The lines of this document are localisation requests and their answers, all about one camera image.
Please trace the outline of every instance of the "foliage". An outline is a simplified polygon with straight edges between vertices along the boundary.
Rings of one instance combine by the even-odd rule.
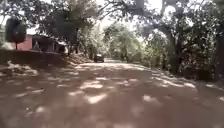
[[[113,58],[123,61],[134,61],[131,58],[140,54],[141,44],[130,30],[121,24],[112,24],[105,30],[104,41]]]
[[[93,26],[97,6],[93,0],[9,0],[0,12],[26,21],[28,27],[37,27],[39,34],[67,42],[71,53],[78,52],[79,31]]]

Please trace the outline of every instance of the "ground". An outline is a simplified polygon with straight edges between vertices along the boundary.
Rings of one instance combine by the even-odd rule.
[[[138,65],[81,64],[0,83],[0,128],[224,128],[222,90]]]

